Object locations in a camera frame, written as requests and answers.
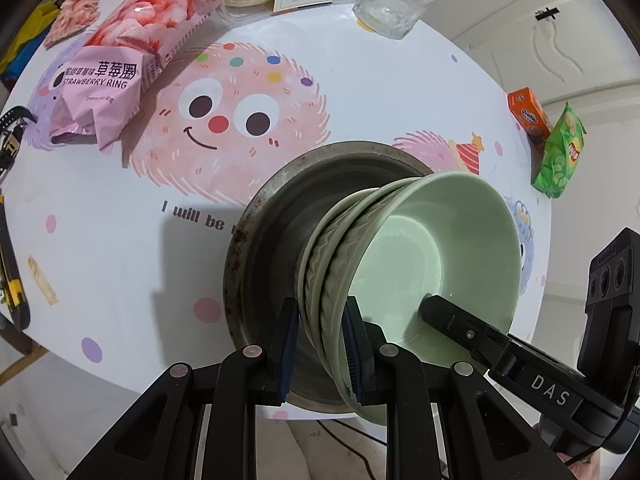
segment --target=yellow cloth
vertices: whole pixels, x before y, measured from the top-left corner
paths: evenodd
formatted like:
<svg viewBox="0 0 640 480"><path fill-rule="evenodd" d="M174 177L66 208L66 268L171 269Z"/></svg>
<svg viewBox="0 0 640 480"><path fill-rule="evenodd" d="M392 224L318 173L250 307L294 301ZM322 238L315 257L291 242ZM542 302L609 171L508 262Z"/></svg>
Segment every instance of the yellow cloth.
<svg viewBox="0 0 640 480"><path fill-rule="evenodd" d="M32 40L45 28L49 27L59 13L60 9L56 7L56 4L52 0L44 2L35 8L11 42L2 60L0 60L0 73L4 72L7 65L14 60L18 52L20 52L20 48L27 43L27 41Z"/></svg>

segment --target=brown stain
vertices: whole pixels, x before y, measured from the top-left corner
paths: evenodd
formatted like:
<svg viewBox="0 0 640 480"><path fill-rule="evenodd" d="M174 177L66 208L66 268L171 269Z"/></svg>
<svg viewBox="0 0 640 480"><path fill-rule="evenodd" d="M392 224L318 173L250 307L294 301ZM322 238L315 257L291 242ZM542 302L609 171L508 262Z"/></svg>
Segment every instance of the brown stain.
<svg viewBox="0 0 640 480"><path fill-rule="evenodd" d="M47 303L50 305L55 305L58 302L58 297L56 296L56 292L53 290L52 286L47 281L46 277L42 273L40 266L36 262L33 256L29 256L27 259L27 263L29 265L29 269L31 271L31 275L33 277L33 281L36 282L36 285L40 289L44 299L47 300Z"/></svg>

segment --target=red cartoon nose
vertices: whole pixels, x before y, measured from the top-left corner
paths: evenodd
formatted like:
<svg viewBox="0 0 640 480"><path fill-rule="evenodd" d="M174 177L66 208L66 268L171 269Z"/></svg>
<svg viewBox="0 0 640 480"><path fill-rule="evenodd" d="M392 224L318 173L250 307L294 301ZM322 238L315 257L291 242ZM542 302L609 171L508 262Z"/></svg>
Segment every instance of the red cartoon nose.
<svg viewBox="0 0 640 480"><path fill-rule="evenodd" d="M229 127L229 120L222 115L216 115L209 121L209 130L215 134L221 134Z"/></svg>

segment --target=screw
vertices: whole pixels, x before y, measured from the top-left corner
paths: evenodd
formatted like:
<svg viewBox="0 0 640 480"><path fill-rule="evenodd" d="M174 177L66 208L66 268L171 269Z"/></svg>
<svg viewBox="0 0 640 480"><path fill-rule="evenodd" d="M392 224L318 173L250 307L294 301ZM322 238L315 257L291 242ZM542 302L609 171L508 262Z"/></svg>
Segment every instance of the screw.
<svg viewBox="0 0 640 480"><path fill-rule="evenodd" d="M474 368L472 367L472 365L470 365L469 363L465 363L464 361L457 362L453 366L453 369L457 374L465 377L469 377L469 375L474 372Z"/></svg>
<svg viewBox="0 0 640 480"><path fill-rule="evenodd" d="M249 345L245 346L244 350L242 350L242 354L245 357L258 357L262 353L262 348L258 345Z"/></svg>
<svg viewBox="0 0 640 480"><path fill-rule="evenodd" d="M183 364L173 365L169 370L169 375L171 375L171 377L175 379L180 379L181 377L184 377L187 373L189 373L189 369L187 368L187 365L183 365Z"/></svg>
<svg viewBox="0 0 640 480"><path fill-rule="evenodd" d="M380 347L380 353L386 357L395 357L398 355L398 347L387 343Z"/></svg>

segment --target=pink cartoon monster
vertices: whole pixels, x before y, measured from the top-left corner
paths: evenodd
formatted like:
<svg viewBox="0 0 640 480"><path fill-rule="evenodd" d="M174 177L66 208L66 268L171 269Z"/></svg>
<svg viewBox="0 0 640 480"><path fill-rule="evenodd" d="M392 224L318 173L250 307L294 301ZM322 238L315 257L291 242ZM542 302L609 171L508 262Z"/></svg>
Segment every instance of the pink cartoon monster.
<svg viewBox="0 0 640 480"><path fill-rule="evenodd" d="M471 133L468 144L447 142L440 135L425 130L396 137L394 146L413 155L434 173L462 170L480 174L480 153L484 152L481 137Z"/></svg>
<svg viewBox="0 0 640 480"><path fill-rule="evenodd" d="M318 83L294 60L258 46L185 50L155 85L125 130L123 155L139 176L184 194L247 204L330 134Z"/></svg>

